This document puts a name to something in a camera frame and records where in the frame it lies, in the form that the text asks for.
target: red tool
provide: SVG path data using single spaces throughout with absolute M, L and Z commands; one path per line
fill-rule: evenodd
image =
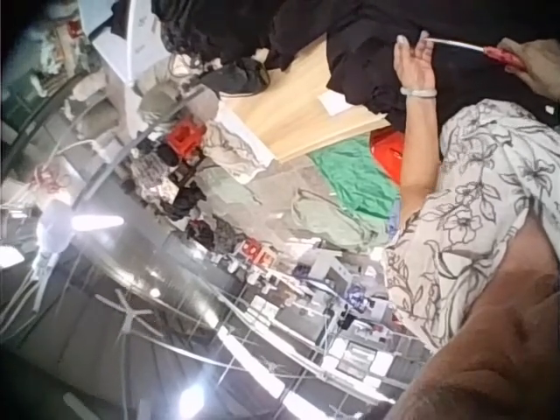
M 519 57 L 517 57 L 512 52 L 503 50 L 496 46 L 478 46 L 478 45 L 468 44 L 466 42 L 451 41 L 449 39 L 440 39 L 440 38 L 426 38 L 426 41 L 431 41 L 434 44 L 458 46 L 459 48 L 467 48 L 469 50 L 478 51 L 486 55 L 489 59 L 498 61 L 501 64 L 515 67 L 518 70 L 522 70 L 523 72 L 527 71 L 527 67 L 525 66 L 525 63 L 523 63 L 523 61 Z

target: green fabric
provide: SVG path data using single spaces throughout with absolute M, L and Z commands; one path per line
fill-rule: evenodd
M 389 218 L 397 188 L 374 162 L 368 134 L 316 150 L 309 156 L 347 212 L 366 221 Z

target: floral dress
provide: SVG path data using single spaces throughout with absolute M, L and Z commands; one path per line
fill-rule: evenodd
M 484 100 L 443 127 L 436 192 L 386 247 L 397 316 L 435 351 L 461 327 L 533 210 L 560 255 L 560 134 Z

